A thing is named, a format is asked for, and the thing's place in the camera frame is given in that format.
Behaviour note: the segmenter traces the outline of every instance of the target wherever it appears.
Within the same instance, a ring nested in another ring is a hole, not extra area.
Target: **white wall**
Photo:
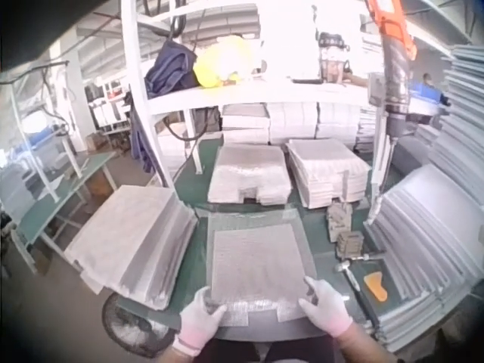
[[[412,64],[414,79],[421,82],[425,73],[432,76],[434,85],[445,91],[444,70],[450,69],[450,62],[442,60],[442,53],[433,49],[419,49]]]

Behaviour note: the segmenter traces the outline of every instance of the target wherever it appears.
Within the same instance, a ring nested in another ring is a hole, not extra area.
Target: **blue jacket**
[[[199,86],[193,71],[196,59],[196,54],[190,49],[167,39],[153,67],[144,78],[148,98]],[[132,100],[130,103],[132,157],[135,160],[141,159],[145,172],[152,172],[155,169],[156,172],[163,175]]]

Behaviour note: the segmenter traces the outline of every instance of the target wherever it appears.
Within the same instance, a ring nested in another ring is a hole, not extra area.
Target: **fan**
[[[118,298],[117,293],[111,294],[102,310],[102,322],[109,338],[142,357],[154,358],[161,354],[172,343],[175,331],[120,308]]]

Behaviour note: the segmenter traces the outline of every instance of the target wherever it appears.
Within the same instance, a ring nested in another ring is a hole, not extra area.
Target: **hammer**
[[[343,272],[348,278],[353,290],[355,291],[356,299],[359,305],[363,308],[364,313],[369,317],[371,323],[376,332],[380,329],[380,320],[377,313],[374,311],[373,306],[370,304],[370,300],[363,294],[360,288],[360,284],[357,282],[354,274],[349,269],[350,261],[346,260],[336,265],[335,270],[337,272]]]

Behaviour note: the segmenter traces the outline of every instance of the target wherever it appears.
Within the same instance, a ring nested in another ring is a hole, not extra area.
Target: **foil sheet stack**
[[[355,140],[355,150],[359,153],[373,153],[376,123],[377,108],[370,104],[366,107],[361,107]]]
[[[264,104],[229,104],[222,108],[224,144],[267,144],[270,119]]]
[[[383,195],[366,224],[404,302],[380,316],[382,341],[396,350],[448,314],[484,278],[484,212],[447,175],[427,164]]]
[[[208,192],[210,203],[285,204],[291,191],[284,153],[268,145],[228,144],[219,148]]]
[[[316,138],[334,138],[353,149],[358,133],[360,107],[351,104],[319,104]]]
[[[484,47],[455,46],[451,69],[445,71],[449,116],[430,161],[484,205]]]
[[[329,206],[333,198],[351,203],[365,197],[370,166],[341,141],[290,140],[287,148],[304,207]]]
[[[291,138],[315,138],[318,123],[317,102],[283,102],[267,104],[271,116],[269,140],[284,145]]]
[[[197,224],[168,188],[123,185],[82,227],[65,255],[81,276],[152,309],[165,309]]]
[[[316,269],[296,209],[209,215],[206,280],[209,305],[228,307],[221,326],[248,326],[251,312],[270,310],[279,322],[303,318],[305,275]]]
[[[185,123],[171,123],[170,127],[181,138],[188,137]],[[170,175],[174,176],[187,159],[185,151],[187,145],[184,141],[178,140],[173,136],[166,127],[163,128],[157,137],[163,154],[163,165],[168,167]]]
[[[447,175],[425,165],[383,196],[370,230],[402,298],[484,277],[484,213]]]

